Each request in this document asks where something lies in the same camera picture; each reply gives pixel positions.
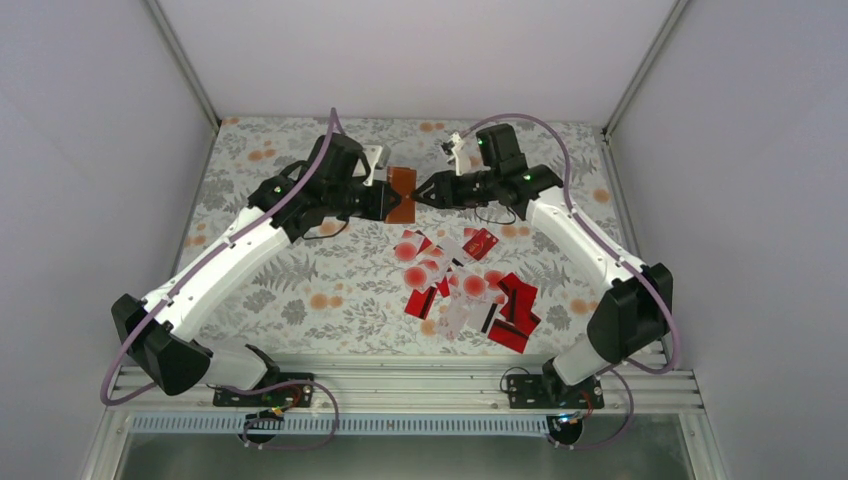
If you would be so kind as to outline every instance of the purple cable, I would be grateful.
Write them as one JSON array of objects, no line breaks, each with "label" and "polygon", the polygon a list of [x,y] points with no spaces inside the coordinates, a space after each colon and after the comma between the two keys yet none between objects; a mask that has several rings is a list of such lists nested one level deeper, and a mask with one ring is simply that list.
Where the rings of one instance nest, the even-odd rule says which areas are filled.
[{"label": "purple cable", "polygon": [[[470,135],[472,132],[474,132],[475,130],[477,130],[478,128],[480,128],[481,126],[483,126],[487,123],[497,122],[499,120],[505,120],[505,119],[509,119],[509,118],[519,118],[519,119],[522,119],[522,120],[529,120],[529,121],[536,123],[537,125],[541,126],[545,130],[547,130],[548,133],[550,133],[551,136],[554,137],[554,140],[556,140],[560,149],[562,149],[562,154],[563,154],[564,163],[565,163],[565,173],[563,174],[563,188],[562,188],[563,201],[565,202],[565,205],[568,208],[568,210],[574,210],[574,202],[572,202],[571,195],[569,194],[569,188],[570,188],[569,183],[571,182],[571,157],[568,155],[568,148],[566,148],[565,142],[562,140],[562,137],[560,137],[559,134],[556,132],[556,130],[554,130],[553,127],[548,125],[545,121],[540,120],[540,119],[533,117],[531,115],[525,115],[523,113],[504,113],[504,114],[494,115],[494,116],[491,116],[489,118],[485,118],[483,120],[480,120],[479,122],[472,125],[471,128],[469,128],[468,130],[461,132],[460,136],[465,138],[468,135]],[[618,253],[615,251],[615,249],[612,248],[612,246],[608,245],[604,241],[603,238],[601,238],[597,233],[595,233],[595,231],[592,230],[589,227],[589,224],[586,222],[586,220],[584,220],[580,215],[578,215],[577,212],[572,212],[572,217],[580,225],[580,228],[582,228],[583,231],[586,232],[586,234],[589,235],[589,237],[591,237],[592,240],[599,247],[601,247],[601,249],[603,249],[612,258],[615,258],[615,259],[619,258]],[[660,296],[659,292],[657,292],[657,289],[654,288],[654,286],[651,284],[651,282],[649,282],[648,279],[645,278],[644,275],[642,275],[642,272],[640,272],[639,269],[637,269],[633,265],[630,265],[629,263],[627,263],[623,259],[619,260],[619,262],[621,263],[621,266],[624,267],[625,270],[627,270],[634,277],[636,277],[636,280],[638,280],[639,283],[641,283],[642,286],[644,286],[645,289],[648,290],[648,293],[651,295],[651,298],[653,298],[654,301],[657,302],[657,305],[659,306],[660,311],[663,314],[663,317],[665,317],[666,322],[668,323],[668,329],[671,332],[671,343],[672,343],[671,359],[662,368],[654,369],[654,368],[650,368],[650,367],[648,367],[648,366],[646,366],[646,365],[644,365],[640,362],[637,362],[635,360],[627,360],[627,361],[630,362],[631,364],[633,364],[634,366],[636,366],[637,368],[644,370],[645,372],[654,374],[654,375],[662,375],[664,373],[668,373],[668,372],[674,370],[675,368],[677,368],[677,365],[680,363],[680,353],[679,353],[680,352],[680,335],[679,335],[679,331],[677,330],[677,325],[674,322],[674,317],[672,317],[672,315],[671,315],[671,310],[668,308],[668,305],[666,305],[665,301],[662,299],[662,296]]]},{"label": "purple cable", "polygon": [[305,452],[305,451],[308,451],[308,450],[315,450],[317,448],[323,447],[324,445],[330,443],[330,441],[336,436],[336,431],[338,431],[338,429],[339,429],[339,403],[336,401],[336,397],[333,396],[332,392],[330,392],[330,390],[327,387],[325,387],[324,385],[321,385],[318,382],[313,382],[311,380],[289,380],[288,382],[281,382],[281,383],[271,385],[270,387],[257,388],[256,390],[242,390],[242,389],[235,388],[235,387],[221,387],[221,388],[225,388],[225,389],[227,389],[231,392],[237,393],[239,395],[261,395],[263,393],[271,392],[271,391],[278,390],[278,389],[285,388],[285,387],[291,387],[291,386],[294,386],[294,385],[309,385],[309,386],[315,387],[315,388],[317,388],[317,389],[319,389],[319,390],[321,390],[321,391],[323,391],[324,393],[327,394],[327,397],[329,397],[330,401],[333,402],[333,426],[330,428],[330,433],[328,433],[327,436],[324,437],[320,442],[313,443],[312,445],[304,445],[304,446],[292,446],[292,445],[274,446],[274,445],[269,445],[269,446],[265,446],[264,444],[255,443],[255,442],[251,442],[250,440],[248,440],[247,439],[247,431],[250,430],[250,428],[253,427],[254,425],[261,423],[261,422],[264,422],[266,420],[272,420],[272,421],[282,421],[282,420],[274,420],[274,419],[270,419],[270,418],[255,418],[255,419],[247,422],[244,425],[244,430],[242,430],[241,439],[244,441],[245,447],[253,446],[253,447],[258,448],[259,450],[282,450],[282,451],[289,451],[289,452]]},{"label": "purple cable", "polygon": [[336,107],[330,109],[330,123],[336,126],[336,130],[339,131],[342,135],[347,135],[344,133],[344,127],[342,127],[342,122],[339,120],[339,114],[336,113]]},{"label": "purple cable", "polygon": [[[621,428],[619,428],[618,431],[615,432],[615,434],[613,436],[604,440],[603,442],[593,443],[591,445],[568,445],[568,447],[567,447],[568,450],[586,451],[586,450],[595,450],[597,448],[604,448],[604,447],[607,447],[607,446],[612,445],[613,443],[619,441],[621,439],[621,437],[624,436],[624,434],[628,430],[630,430],[630,427],[633,424],[633,418],[635,417],[635,415],[633,414],[633,410],[635,408],[635,402],[633,401],[633,391],[630,390],[630,385],[627,384],[627,381],[624,379],[624,377],[621,376],[621,374],[619,374],[615,370],[609,370],[609,373],[618,377],[618,379],[624,385],[624,390],[627,392],[627,400],[630,403],[630,408],[627,411],[627,417],[625,417],[625,419],[624,419],[624,425],[622,425]],[[554,444],[554,448],[559,448],[559,442],[554,440],[554,438],[550,435],[546,435],[546,436],[548,438],[548,441],[551,442],[552,444]]]},{"label": "purple cable", "polygon": [[[297,195],[301,189],[303,189],[304,185],[306,185],[306,182],[309,181],[309,179],[312,177],[312,174],[314,174],[315,170],[318,169],[318,166],[321,164],[321,161],[324,160],[324,155],[327,153],[327,149],[330,148],[330,139],[333,136],[333,123],[334,122],[330,120],[329,125],[327,125],[327,133],[324,136],[324,142],[321,144],[321,149],[318,151],[318,155],[315,157],[315,160],[312,162],[312,165],[309,166],[300,181],[297,182],[294,187],[292,187],[289,193],[287,193],[282,199],[280,199],[279,202],[277,202],[276,205],[271,207],[261,217],[257,218],[246,227],[231,235],[230,242],[238,241],[240,238],[244,237],[253,229],[264,223],[272,216],[274,216],[275,213],[277,213],[278,211],[280,211],[281,208],[286,206],[286,204],[288,204],[289,201],[295,195]],[[126,340],[124,340],[124,343],[121,344],[121,349],[118,352],[118,355],[115,356],[115,359],[109,365],[109,370],[106,372],[106,376],[103,377],[103,382],[100,384],[100,401],[104,405],[106,405],[107,407],[121,405],[156,386],[155,382],[151,382],[121,398],[109,398],[109,386],[112,382],[112,377],[115,376],[115,372],[117,372],[118,368],[120,368],[121,360],[124,358],[124,355],[126,355],[127,351],[129,351],[130,346],[133,344],[133,342],[135,342],[138,336],[141,335],[141,332],[144,331],[144,328],[147,327],[147,325],[150,324],[150,322],[152,322],[154,318],[156,318],[156,315],[158,315],[159,312],[161,312],[162,309],[167,306],[168,298],[174,298],[175,296],[179,295],[180,289],[182,289],[186,283],[188,283],[195,275],[197,275],[197,272],[199,272],[203,267],[205,267],[209,262],[211,262],[213,258],[218,256],[226,249],[227,244],[221,243],[212,251],[210,251],[207,255],[205,255],[202,259],[200,259],[200,261],[194,264],[194,266],[192,266],[185,273],[185,275],[183,275],[182,278],[180,278],[177,283],[174,284],[174,286],[168,291],[167,298],[160,300],[159,303],[157,303],[156,306],[154,306],[153,309],[151,309],[150,312],[148,312],[147,315],[144,316],[141,322],[139,322],[139,324],[127,336]]]}]

